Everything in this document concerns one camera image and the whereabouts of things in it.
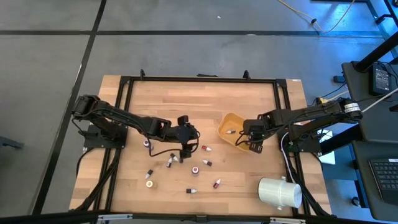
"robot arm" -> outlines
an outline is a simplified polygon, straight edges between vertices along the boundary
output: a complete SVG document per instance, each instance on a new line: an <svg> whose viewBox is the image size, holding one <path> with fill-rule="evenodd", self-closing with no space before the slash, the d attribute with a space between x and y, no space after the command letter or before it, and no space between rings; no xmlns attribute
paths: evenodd
<svg viewBox="0 0 398 224"><path fill-rule="evenodd" d="M198 131L188 122L188 116L179 117L178 126L171 127L171 121L128 113L93 95L80 96L72 109L72 115L73 119L92 122L100 129L101 137L107 141L120 140L123 136L123 125L126 125L138 130L148 139L181 143L183 151L186 152L182 158L190 157L189 147L192 147L192 144L188 142L199 138ZM88 131L79 131L79 133L84 137L92 134Z"/></svg>
<svg viewBox="0 0 398 224"><path fill-rule="evenodd" d="M250 144L250 150L261 153L263 140L273 134L289 132L290 142L294 143L292 151L303 151L303 144L315 145L319 139L316 131L336 123L354 123L362 118L361 110L357 103L350 99L340 98L324 104L310 106L298 110L272 110L259 114L257 119L247 119L243 123L242 135L247 135L247 141L236 142ZM311 121L304 125L294 123ZM314 150L314 146L305 147L306 150Z"/></svg>

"small bottle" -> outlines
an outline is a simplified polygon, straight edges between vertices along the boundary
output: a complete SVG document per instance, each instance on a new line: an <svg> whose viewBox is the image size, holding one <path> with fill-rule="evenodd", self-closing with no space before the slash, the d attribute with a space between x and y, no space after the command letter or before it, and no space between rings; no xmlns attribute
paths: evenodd
<svg viewBox="0 0 398 224"><path fill-rule="evenodd" d="M198 191L195 189L187 189L187 191L186 191L187 194L194 194L196 192L198 192Z"/></svg>
<svg viewBox="0 0 398 224"><path fill-rule="evenodd" d="M170 154L170 157L171 157L175 162L178 162L178 161L179 161L179 159L177 158L177 156L174 155L174 153L171 153L171 154Z"/></svg>
<svg viewBox="0 0 398 224"><path fill-rule="evenodd" d="M145 175L145 179L148 179L150 177L150 175L152 175L154 171L153 170L148 170L148 173Z"/></svg>
<svg viewBox="0 0 398 224"><path fill-rule="evenodd" d="M167 161L166 167L170 168L172 166L172 162L173 162L173 160L172 160L172 158L170 158L169 161Z"/></svg>
<svg viewBox="0 0 398 224"><path fill-rule="evenodd" d="M227 130L227 134L234 134L236 131L234 129Z"/></svg>
<svg viewBox="0 0 398 224"><path fill-rule="evenodd" d="M151 181L151 180L148 180L148 181L147 181L146 186L147 186L147 188L149 188L149 189L156 189L156 187L157 187L157 185L156 185L153 181Z"/></svg>
<svg viewBox="0 0 398 224"><path fill-rule="evenodd" d="M210 161L207 161L206 159L204 159L204 160L202 160L203 161L203 163L204 164L206 164L206 165L208 165L208 166L211 166L211 165L213 165L213 163L212 162L210 162Z"/></svg>
<svg viewBox="0 0 398 224"><path fill-rule="evenodd" d="M192 167L192 175L194 175L194 176L199 175L199 168L198 167Z"/></svg>
<svg viewBox="0 0 398 224"><path fill-rule="evenodd" d="M201 146L201 148L202 148L204 151L211 151L210 147L207 147L207 146Z"/></svg>
<svg viewBox="0 0 398 224"><path fill-rule="evenodd" d="M215 189L217 189L217 187L220 186L220 183L221 183L221 179L218 179L218 180L214 183L213 187L214 187Z"/></svg>
<svg viewBox="0 0 398 224"><path fill-rule="evenodd" d="M154 145L153 145L153 144L150 144L149 141L148 141L148 139L144 140L143 144L144 144L144 147L145 147L145 148L149 149L149 145L150 145L150 149L151 149L151 150L154 150Z"/></svg>

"wooden tabletop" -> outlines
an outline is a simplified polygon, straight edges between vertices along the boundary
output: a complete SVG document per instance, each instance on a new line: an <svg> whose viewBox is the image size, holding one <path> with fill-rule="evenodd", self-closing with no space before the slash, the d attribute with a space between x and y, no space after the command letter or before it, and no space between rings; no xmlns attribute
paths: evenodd
<svg viewBox="0 0 398 224"><path fill-rule="evenodd" d="M99 97L113 104L118 92L120 76L106 75ZM287 80L292 109L306 107L300 80ZM281 103L284 104L280 89ZM291 215L289 207L282 210L261 202L257 186L262 177L279 179L286 176L277 137L263 144L261 154L242 152L224 142L217 133L218 126L227 113L254 119L260 113L275 109L271 84L265 83L205 83L205 82L141 82L135 81L129 112L142 116L156 116L177 124L177 117L188 115L191 124L201 132L200 149L185 159L166 168L170 153L150 157L142 145L144 137L129 128L126 147L122 150L111 210L130 213L178 213L208 215ZM179 144L152 141L154 153ZM104 149L94 149L82 160L73 191L70 208L79 206L98 181ZM325 182L319 162L310 154L301 153L305 183L309 191L330 212ZM213 163L207 166L206 159ZM193 176L191 169L198 166L200 173ZM145 174L157 187L146 187ZM213 184L221 179L217 189ZM185 189L197 189L186 194ZM104 207L105 186L100 208Z"/></svg>

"white cable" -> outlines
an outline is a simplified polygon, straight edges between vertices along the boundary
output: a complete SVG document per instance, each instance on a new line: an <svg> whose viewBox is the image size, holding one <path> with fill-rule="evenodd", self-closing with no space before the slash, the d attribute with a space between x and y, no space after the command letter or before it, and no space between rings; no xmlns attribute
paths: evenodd
<svg viewBox="0 0 398 224"><path fill-rule="evenodd" d="M334 96L334 97L332 97L332 98L330 98L330 99L325 99L326 101L331 101L331 100L334 100L334 99L336 99L337 97L339 97L339 96L341 96L341 95L343 95L343 94L346 94L346 93L348 93L348 90L347 91L344 91L344 92L342 92L342 93L340 93L340 94L337 94L336 96Z"/></svg>
<svg viewBox="0 0 398 224"><path fill-rule="evenodd" d="M304 16L307 16L307 17L310 18L311 20L314 20L314 18L312 18L312 17L309 16L308 14L306 14L306 13L304 13L304 12L300 12L300 11L294 9L292 6L290 6L290 5L286 4L286 3L284 3L282 0L278 0L278 1L279 1L280 3L282 3L282 4L284 4L284 5L285 5L286 7L288 7L289 9L293 10L294 12L303 14ZM336 25L333 26L329 31L324 31L324 30L322 29L322 27L321 27L321 26L318 24L318 22L316 22L316 21L314 22L315 25L317 25L318 28L321 30L321 32L323 32L323 33L325 33L325 34L331 32L333 29L336 28L336 26L340 23L340 21L345 17L345 15L347 14L347 12L348 12L349 9L351 8L351 6L353 6L354 2L355 2L355 0L353 0L353 1L351 2L351 4L348 6L348 8L347 8L346 12L343 14L343 16L339 19L339 21L336 23Z"/></svg>
<svg viewBox="0 0 398 224"><path fill-rule="evenodd" d="M380 98L379 100L377 100L376 102L372 103L370 106L368 106L367 108L365 108L364 110L362 110L362 113L365 113L368 109L372 108L374 105L378 104L380 101L386 99L387 97L391 96L393 93L395 93L396 91L398 91L398 88L396 88L394 91L390 92L389 94L387 94L386 96L383 96L382 98Z"/></svg>
<svg viewBox="0 0 398 224"><path fill-rule="evenodd" d="M284 146L283 146L283 144L282 144L283 141L284 141L284 138L286 137L287 134L288 134L288 132L286 132L286 134L284 134L283 137L282 137L282 139L280 140L280 150L282 151L282 153L283 153L283 155L284 155L285 162L286 162L286 166L287 166L287 170L289 171L289 174L290 174L290 178L292 179L292 182L293 182L293 183L296 183L296 182L294 181L294 179L293 179L292 171L290 171L289 163L287 162L286 153L285 153L285 151L284 151Z"/></svg>

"concrete floor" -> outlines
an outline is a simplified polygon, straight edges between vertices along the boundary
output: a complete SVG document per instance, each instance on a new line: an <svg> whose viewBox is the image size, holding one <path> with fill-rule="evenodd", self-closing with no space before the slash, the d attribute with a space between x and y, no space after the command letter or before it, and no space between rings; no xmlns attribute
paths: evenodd
<svg viewBox="0 0 398 224"><path fill-rule="evenodd" d="M333 26L348 6L310 0L290 3L317 17L325 29ZM373 0L373 4L378 14L387 11L382 1ZM3 0L0 30L91 30L99 5L99 0ZM383 25L389 33L396 30L389 19ZM108 1L99 29L313 31L276 0ZM336 30L378 28L366 5L356 3ZM0 136L25 143L21 150L0 150L0 217L25 215L29 210L87 41L85 35L0 35ZM341 73L341 63L362 59L382 41L378 37L97 36L80 94L97 94L103 75L138 75L140 69L147 75L205 73L221 77L241 77L247 69L256 78L302 79L310 103L339 86L331 78ZM391 59L388 53L381 60ZM338 133L344 128L338 125L332 130ZM83 138L70 126L45 213L68 209L82 144ZM327 181L333 213L372 220L368 210L347 201L356 195L353 183L336 184L338 181ZM342 185L350 190L343 191Z"/></svg>

